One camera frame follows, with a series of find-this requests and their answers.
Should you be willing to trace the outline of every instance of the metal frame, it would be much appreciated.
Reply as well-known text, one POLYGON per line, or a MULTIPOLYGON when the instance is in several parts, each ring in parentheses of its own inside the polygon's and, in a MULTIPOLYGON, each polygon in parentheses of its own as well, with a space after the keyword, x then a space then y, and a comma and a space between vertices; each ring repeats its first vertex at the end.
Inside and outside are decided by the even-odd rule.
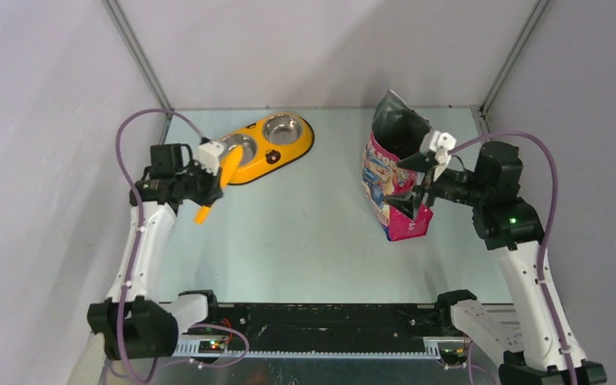
MULTIPOLYGON (((496 78, 488 90, 487 95, 485 95, 483 103, 481 103, 480 106, 471 107, 471 111, 480 134, 490 132, 486 119, 489 110, 494 104, 496 97, 499 95, 501 88, 504 86, 504 83, 509 77, 509 74, 511 73, 511 70, 515 66, 517 60, 521 57, 526 43, 530 40, 537 24, 540 22, 542 15, 550 3, 551 0, 537 0, 533 6, 533 9, 530 11, 530 15, 525 20, 525 24, 521 28, 516 41, 511 47, 504 64, 502 64, 496 78)), ((103 0, 103 4, 105 5, 107 13, 110 15, 110 18, 115 23, 115 26, 126 44, 129 53, 136 61, 138 69, 143 74, 145 81, 148 83, 150 91, 152 91, 152 94, 155 96, 162 108, 173 110, 173 106, 169 103, 168 97, 166 96, 166 93, 162 88, 152 65, 150 64, 143 47, 140 45, 136 32, 131 27, 131 23, 128 21, 119 0, 103 0)), ((166 124, 164 125, 164 130, 162 131, 162 135, 160 137, 160 143, 164 142, 170 123, 171 116, 168 116, 166 124)))
POLYGON ((530 40, 530 36, 532 36, 535 31, 535 27, 537 27, 537 24, 540 22, 540 19, 550 2, 551 0, 537 0, 533 10, 530 11, 530 15, 525 21, 525 25, 523 25, 521 32, 516 38, 516 42, 513 44, 513 47, 511 47, 511 51, 507 55, 504 64, 502 64, 497 77, 492 82, 492 86, 490 87, 488 94, 485 96, 483 103, 480 105, 480 111, 484 116, 489 113, 490 108, 497 98, 497 95, 499 95, 501 88, 504 86, 506 79, 509 77, 509 73, 511 73, 511 70, 516 64, 518 58, 521 57, 525 44, 530 40))
POLYGON ((105 5, 107 13, 110 15, 110 18, 115 23, 115 26, 126 44, 129 53, 136 61, 138 69, 143 74, 145 81, 148 82, 150 91, 152 91, 152 94, 154 94, 162 108, 172 111, 173 108, 166 97, 166 93, 164 93, 164 89, 162 88, 155 71, 152 69, 152 65, 150 64, 145 51, 143 51, 143 47, 140 46, 138 38, 136 37, 136 32, 134 32, 131 24, 128 22, 124 9, 119 4, 119 1, 103 0, 103 4, 105 5))
MULTIPOLYGON (((322 353, 322 352, 290 352, 290 351, 251 351, 246 356, 251 359, 432 359, 440 357, 440 342, 463 342, 462 337, 423 337, 426 351, 418 353, 322 353)), ((182 334, 178 338, 178 345, 172 357, 210 357, 220 356, 220 353, 199 353, 199 338, 192 338, 182 334)), ((240 355, 244 351, 226 351, 226 354, 240 355)))

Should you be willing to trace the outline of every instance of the white wall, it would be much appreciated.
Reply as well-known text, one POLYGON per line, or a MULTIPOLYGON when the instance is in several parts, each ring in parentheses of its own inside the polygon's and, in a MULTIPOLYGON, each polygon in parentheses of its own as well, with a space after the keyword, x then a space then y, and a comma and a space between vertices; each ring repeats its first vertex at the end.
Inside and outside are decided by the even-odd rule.
MULTIPOLYGON (((578 339, 616 384, 616 2, 552 2, 488 121, 539 136, 556 157, 553 276, 578 339)), ((544 157, 518 143, 525 196, 545 213, 544 157)))
POLYGON ((123 1, 174 107, 482 102, 535 0, 123 1))
MULTIPOLYGON (((128 231, 114 135, 155 106, 100 1, 0 2, 0 384, 65 383, 128 231)), ((126 135, 136 175, 163 121, 126 135)))

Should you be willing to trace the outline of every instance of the pink food bag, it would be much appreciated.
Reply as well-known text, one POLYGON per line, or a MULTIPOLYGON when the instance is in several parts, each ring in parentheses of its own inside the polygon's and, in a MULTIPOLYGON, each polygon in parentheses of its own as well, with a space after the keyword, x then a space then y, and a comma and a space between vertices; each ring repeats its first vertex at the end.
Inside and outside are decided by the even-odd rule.
POLYGON ((377 105, 372 132, 363 153, 363 187, 389 241, 426 235, 433 212, 422 206, 415 220, 384 203, 388 195, 410 191, 417 172, 395 164, 415 152, 431 131, 428 121, 412 111, 393 91, 377 105))

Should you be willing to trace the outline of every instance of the light blue table surface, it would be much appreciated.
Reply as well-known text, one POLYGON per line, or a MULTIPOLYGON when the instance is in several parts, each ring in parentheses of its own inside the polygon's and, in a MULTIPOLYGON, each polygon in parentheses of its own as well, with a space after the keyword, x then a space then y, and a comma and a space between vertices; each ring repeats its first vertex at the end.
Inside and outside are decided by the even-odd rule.
MULTIPOLYGON (((160 300, 212 289, 220 302, 418 302, 470 289, 482 302, 511 302, 473 230, 471 209, 438 200, 428 235, 386 239, 361 183, 371 109, 294 109, 315 132, 303 158, 250 184, 231 186, 203 225, 181 206, 162 263, 160 300)), ((468 108, 419 108, 458 143, 477 136, 468 108)), ((275 110, 182 111, 220 138, 275 110)), ((167 143, 199 140, 174 118, 167 143)), ((479 146, 459 155, 473 168, 479 146)))

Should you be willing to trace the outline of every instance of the stainless steel bowl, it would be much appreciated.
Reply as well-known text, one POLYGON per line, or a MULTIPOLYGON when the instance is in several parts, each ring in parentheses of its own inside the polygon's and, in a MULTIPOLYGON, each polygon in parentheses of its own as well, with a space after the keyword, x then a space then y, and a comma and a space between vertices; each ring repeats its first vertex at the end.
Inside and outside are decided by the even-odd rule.
POLYGON ((240 163, 240 167, 248 164, 255 156, 258 151, 258 146, 256 145, 256 140, 254 140, 251 136, 245 134, 232 134, 226 136, 221 140, 223 144, 225 144, 226 150, 223 152, 222 156, 227 155, 227 153, 237 146, 242 146, 244 149, 244 155, 242 155, 242 162, 240 163))
POLYGON ((275 115, 263 125, 263 136, 272 144, 292 144, 301 137, 303 125, 301 120, 291 115, 275 115))

